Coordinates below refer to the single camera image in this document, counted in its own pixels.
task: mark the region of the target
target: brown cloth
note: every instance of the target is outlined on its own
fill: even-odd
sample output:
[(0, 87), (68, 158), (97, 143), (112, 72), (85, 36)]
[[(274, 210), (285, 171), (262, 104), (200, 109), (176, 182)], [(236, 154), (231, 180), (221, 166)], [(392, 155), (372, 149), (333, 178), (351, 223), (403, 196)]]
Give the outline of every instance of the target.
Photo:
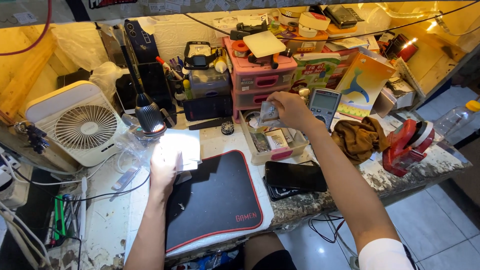
[(353, 165), (358, 165), (390, 146), (378, 120), (364, 117), (360, 122), (340, 120), (332, 132), (332, 139)]

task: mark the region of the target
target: workbench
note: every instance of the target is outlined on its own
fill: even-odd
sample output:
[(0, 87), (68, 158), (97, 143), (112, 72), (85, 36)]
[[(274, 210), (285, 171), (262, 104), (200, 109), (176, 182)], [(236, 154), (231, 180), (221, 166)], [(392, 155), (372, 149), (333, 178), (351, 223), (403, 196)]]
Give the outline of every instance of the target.
[[(401, 117), (418, 117), (412, 113), (401, 114)], [(393, 116), (380, 118), (378, 115), (371, 117), (379, 120), (385, 134), (390, 133), (401, 125), (401, 121)], [(179, 115), (176, 129), (185, 129), (185, 118)], [(233, 149), (240, 150), (247, 160), (250, 175), (253, 179), (261, 179), (264, 176), (264, 165), (254, 166), (250, 163), (251, 152), (248, 149), (245, 136), (240, 125), (235, 124), (235, 132), (232, 135), (223, 135), (220, 127), (200, 130), (201, 157), (202, 159), (228, 152)], [(429, 186), (453, 177), (462, 172), (471, 163), (467, 161), (458, 151), (449, 146), (440, 144), (430, 147), (426, 153), (428, 156), (404, 177), (396, 177), (386, 172), (382, 165), (382, 155), (377, 154), (375, 160), (368, 160), (357, 169), (365, 180), (372, 186), (384, 205), (392, 204), (409, 195), (419, 192)], [(100, 170), (89, 179), (89, 191), (87, 197), (112, 192), (111, 186), (121, 176), (117, 169), (117, 156), (108, 160)], [(307, 146), (301, 156), (293, 157), (282, 162), (300, 163), (307, 160), (316, 160), (312, 153), (311, 146)], [(132, 181), (131, 186), (141, 184), (148, 175), (146, 170), (140, 172)], [(148, 199), (148, 183), (140, 188), (123, 194), (113, 202), (109, 197), (98, 198), (87, 204), (87, 226), (86, 241), (82, 245), (81, 269), (82, 270), (114, 270), (121, 269), (127, 252), (130, 250), (138, 229), (142, 214)], [(262, 185), (255, 185), (257, 194), (265, 194)], [(329, 192), (307, 193), (296, 195), (276, 202), (270, 201), (273, 218), (268, 229), (259, 232), (245, 232), (232, 234), (227, 241), (214, 243), (208, 246), (198, 247), (194, 250), (168, 256), (166, 265), (188, 261), (206, 254), (227, 250), (246, 241), (250, 236), (264, 231), (290, 231), (302, 222), (311, 217), (336, 211), (335, 203)], [(78, 254), (78, 243), (70, 240), (60, 247), (49, 251), (52, 264), (58, 269), (76, 269), (76, 258)]]

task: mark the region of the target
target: fan grille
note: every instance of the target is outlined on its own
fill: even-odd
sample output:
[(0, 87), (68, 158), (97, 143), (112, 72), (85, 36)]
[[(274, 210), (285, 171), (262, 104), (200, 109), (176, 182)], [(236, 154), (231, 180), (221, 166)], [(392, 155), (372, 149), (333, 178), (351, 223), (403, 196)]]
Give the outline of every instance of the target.
[(117, 119), (107, 108), (83, 105), (64, 113), (55, 124), (55, 136), (65, 147), (92, 149), (106, 143), (117, 130)]

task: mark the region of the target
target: mouse pad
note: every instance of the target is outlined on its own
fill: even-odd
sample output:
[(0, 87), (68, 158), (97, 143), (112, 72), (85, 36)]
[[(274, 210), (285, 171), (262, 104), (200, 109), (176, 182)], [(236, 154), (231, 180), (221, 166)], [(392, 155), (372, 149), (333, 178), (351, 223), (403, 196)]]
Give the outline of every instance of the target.
[(243, 153), (232, 150), (202, 161), (190, 180), (173, 186), (167, 203), (167, 252), (207, 236), (262, 224)]

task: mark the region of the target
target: white sleeve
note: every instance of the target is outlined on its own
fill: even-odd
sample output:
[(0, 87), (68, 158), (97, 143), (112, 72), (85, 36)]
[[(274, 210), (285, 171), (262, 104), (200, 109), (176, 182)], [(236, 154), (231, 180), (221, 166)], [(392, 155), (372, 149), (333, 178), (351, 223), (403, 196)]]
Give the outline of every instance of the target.
[(368, 243), (359, 254), (360, 270), (416, 270), (402, 242), (381, 238)]

